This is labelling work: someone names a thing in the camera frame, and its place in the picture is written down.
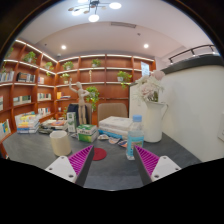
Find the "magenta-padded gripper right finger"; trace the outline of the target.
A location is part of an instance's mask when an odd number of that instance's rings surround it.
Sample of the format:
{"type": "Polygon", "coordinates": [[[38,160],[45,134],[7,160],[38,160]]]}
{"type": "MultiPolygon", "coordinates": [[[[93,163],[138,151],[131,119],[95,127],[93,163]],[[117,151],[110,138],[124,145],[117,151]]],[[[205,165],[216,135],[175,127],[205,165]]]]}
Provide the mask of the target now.
{"type": "Polygon", "coordinates": [[[168,156],[159,157],[140,146],[135,146],[133,153],[144,185],[180,170],[168,156]]]}

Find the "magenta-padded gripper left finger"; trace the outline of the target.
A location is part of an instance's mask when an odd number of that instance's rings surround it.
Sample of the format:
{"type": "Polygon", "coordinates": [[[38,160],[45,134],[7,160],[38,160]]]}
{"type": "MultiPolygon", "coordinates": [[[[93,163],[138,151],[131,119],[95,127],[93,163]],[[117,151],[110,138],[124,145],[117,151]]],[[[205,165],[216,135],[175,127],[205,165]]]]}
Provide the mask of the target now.
{"type": "Polygon", "coordinates": [[[58,157],[46,171],[83,187],[94,156],[94,146],[90,145],[67,156],[58,157]]]}

